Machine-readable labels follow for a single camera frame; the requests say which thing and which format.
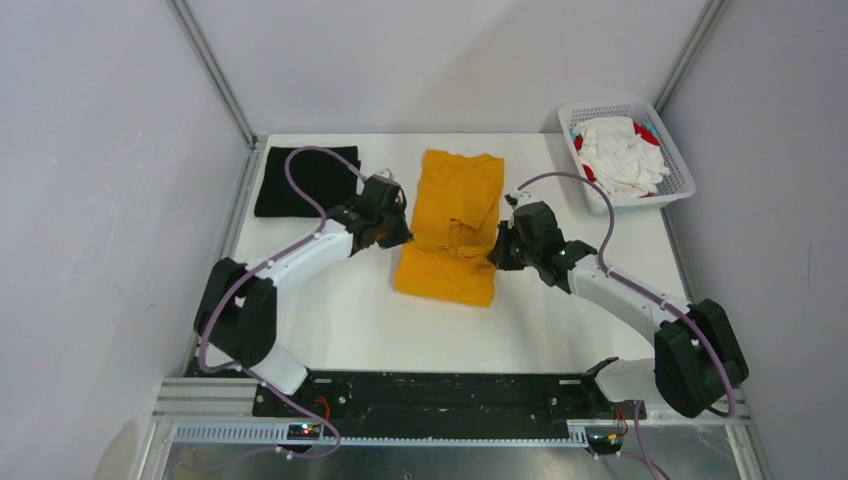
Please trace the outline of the yellow t shirt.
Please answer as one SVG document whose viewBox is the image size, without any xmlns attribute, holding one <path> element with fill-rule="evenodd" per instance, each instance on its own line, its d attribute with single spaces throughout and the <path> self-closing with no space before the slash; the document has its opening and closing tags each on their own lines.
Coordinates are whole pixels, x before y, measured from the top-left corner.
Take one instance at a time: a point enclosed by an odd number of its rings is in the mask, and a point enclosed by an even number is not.
<svg viewBox="0 0 848 480">
<path fill-rule="evenodd" d="M 487 260 L 500 219 L 505 160 L 425 152 L 410 229 L 394 277 L 397 291 L 488 308 L 495 267 Z"/>
</svg>

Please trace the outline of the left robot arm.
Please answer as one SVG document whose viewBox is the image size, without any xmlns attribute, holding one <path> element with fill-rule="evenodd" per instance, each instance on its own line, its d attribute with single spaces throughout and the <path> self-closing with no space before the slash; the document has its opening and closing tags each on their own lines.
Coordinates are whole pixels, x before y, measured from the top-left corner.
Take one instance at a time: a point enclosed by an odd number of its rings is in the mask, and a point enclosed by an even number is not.
<svg viewBox="0 0 848 480">
<path fill-rule="evenodd" d="M 292 416 L 314 406 L 309 369 L 285 347 L 278 326 L 282 296 L 325 268 L 377 245 L 409 242 L 407 202 L 394 180 L 374 174 L 360 193 L 320 211 L 315 229 L 282 250 L 249 262 L 229 257 L 210 271 L 194 328 L 198 362 L 206 373 L 239 370 L 277 390 L 277 403 Z"/>
</svg>

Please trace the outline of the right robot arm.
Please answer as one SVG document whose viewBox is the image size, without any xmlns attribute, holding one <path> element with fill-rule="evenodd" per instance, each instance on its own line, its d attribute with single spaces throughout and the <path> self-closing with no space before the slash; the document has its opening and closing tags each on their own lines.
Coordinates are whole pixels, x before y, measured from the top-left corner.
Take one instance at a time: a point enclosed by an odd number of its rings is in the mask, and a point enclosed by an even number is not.
<svg viewBox="0 0 848 480">
<path fill-rule="evenodd" d="M 528 194 L 505 197 L 488 261 L 501 271 L 532 268 L 549 287 L 587 300 L 653 347 L 652 386 L 677 413 L 694 418 L 748 379 L 750 370 L 725 309 L 666 295 L 601 264 L 598 249 L 564 238 L 552 209 Z"/>
</svg>

